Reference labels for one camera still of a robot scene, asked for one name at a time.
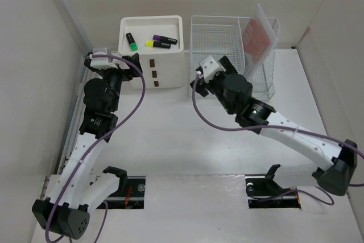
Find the green highlighter marker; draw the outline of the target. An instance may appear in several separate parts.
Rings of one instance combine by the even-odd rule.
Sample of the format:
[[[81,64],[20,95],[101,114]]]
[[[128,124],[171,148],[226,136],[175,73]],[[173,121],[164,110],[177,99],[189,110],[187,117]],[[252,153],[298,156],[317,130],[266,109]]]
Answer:
[[[130,49],[132,51],[137,51],[138,46],[137,46],[137,44],[135,42],[135,39],[134,39],[133,35],[130,32],[126,33],[126,39],[127,39],[127,42],[129,44]]]

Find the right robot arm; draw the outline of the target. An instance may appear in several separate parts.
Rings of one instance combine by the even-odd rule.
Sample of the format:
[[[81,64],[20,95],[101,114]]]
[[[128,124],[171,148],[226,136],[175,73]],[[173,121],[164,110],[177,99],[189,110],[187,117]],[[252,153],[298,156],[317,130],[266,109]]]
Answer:
[[[312,177],[322,190],[346,194],[361,152],[350,141],[311,132],[280,114],[273,106],[253,97],[252,84],[234,68],[227,56],[206,57],[190,83],[192,97],[216,97],[227,114],[235,116],[236,131],[252,131],[271,138],[308,158],[317,168]]]

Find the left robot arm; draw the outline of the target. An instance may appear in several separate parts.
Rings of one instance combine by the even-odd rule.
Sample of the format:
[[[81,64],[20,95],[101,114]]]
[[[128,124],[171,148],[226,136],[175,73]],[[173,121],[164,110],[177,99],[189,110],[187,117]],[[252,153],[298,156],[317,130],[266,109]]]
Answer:
[[[94,183],[89,181],[93,166],[111,139],[142,104],[139,100],[134,109],[122,121],[118,110],[122,83],[138,77],[142,81],[142,96],[146,94],[140,57],[114,56],[102,51],[86,55],[84,65],[98,76],[84,85],[85,105],[83,121],[71,155],[58,178],[55,187],[45,199],[35,200],[32,212],[45,231],[45,240],[51,242],[50,234],[70,241],[80,239],[85,233],[90,215],[111,194],[122,195],[127,190],[127,172],[107,167]]]

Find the clear mesh document pouch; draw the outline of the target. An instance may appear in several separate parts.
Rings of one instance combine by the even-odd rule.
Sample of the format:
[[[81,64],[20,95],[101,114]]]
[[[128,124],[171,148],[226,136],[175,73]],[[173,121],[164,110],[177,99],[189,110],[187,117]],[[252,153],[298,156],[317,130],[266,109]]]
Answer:
[[[250,17],[242,33],[242,44],[245,57],[243,75],[251,80],[254,73],[276,47],[278,36],[275,34],[260,4]]]

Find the white drawer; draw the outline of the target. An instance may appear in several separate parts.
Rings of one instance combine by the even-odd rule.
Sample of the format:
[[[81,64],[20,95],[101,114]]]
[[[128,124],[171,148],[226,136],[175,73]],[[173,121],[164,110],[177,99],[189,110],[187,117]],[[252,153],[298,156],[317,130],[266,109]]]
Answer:
[[[157,69],[143,71],[145,79],[159,79],[168,81],[182,81],[183,75],[177,71],[162,71]]]
[[[130,85],[134,89],[142,89],[143,84],[141,79],[133,79],[130,81]],[[167,82],[161,80],[146,80],[145,87],[146,89],[172,89],[172,88],[181,88],[183,86],[182,82]]]
[[[143,71],[152,69],[162,71],[177,71],[184,67],[184,58],[182,53],[138,54]],[[132,55],[122,55],[122,58],[126,59],[126,56]]]

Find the white top drawer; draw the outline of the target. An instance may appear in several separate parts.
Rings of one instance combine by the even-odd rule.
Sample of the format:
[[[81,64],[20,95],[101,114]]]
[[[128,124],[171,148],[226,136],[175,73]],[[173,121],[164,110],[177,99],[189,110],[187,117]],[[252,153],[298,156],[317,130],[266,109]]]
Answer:
[[[152,69],[162,71],[177,71],[184,67],[184,58],[182,53],[138,54],[143,71]],[[122,58],[126,59],[126,56],[132,55],[122,55]]]

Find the white bottom drawer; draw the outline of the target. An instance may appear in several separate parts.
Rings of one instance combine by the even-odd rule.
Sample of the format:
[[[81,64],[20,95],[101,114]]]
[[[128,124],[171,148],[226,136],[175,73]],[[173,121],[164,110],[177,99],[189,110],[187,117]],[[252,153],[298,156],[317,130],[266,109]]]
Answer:
[[[130,85],[134,89],[142,89],[143,84],[141,79],[133,79],[130,81]],[[167,82],[161,80],[146,80],[145,87],[146,89],[172,89],[172,88],[181,88],[183,86],[182,82]]]

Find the yellow highlighter marker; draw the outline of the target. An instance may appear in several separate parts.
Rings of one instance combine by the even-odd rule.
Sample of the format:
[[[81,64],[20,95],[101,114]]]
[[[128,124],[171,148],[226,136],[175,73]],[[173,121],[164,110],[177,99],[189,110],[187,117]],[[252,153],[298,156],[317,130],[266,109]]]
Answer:
[[[171,44],[156,41],[156,40],[147,40],[145,42],[145,46],[149,47],[149,48],[162,48],[162,49],[170,49],[171,48]]]

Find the purple highlighter marker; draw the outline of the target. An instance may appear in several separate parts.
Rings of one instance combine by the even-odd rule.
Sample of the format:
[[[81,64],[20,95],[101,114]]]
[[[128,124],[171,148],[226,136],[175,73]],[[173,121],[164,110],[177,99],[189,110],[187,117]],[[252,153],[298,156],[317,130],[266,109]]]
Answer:
[[[173,44],[173,45],[176,45],[178,43],[177,39],[169,38],[169,37],[162,36],[162,35],[153,35],[153,40],[158,41],[158,42]]]

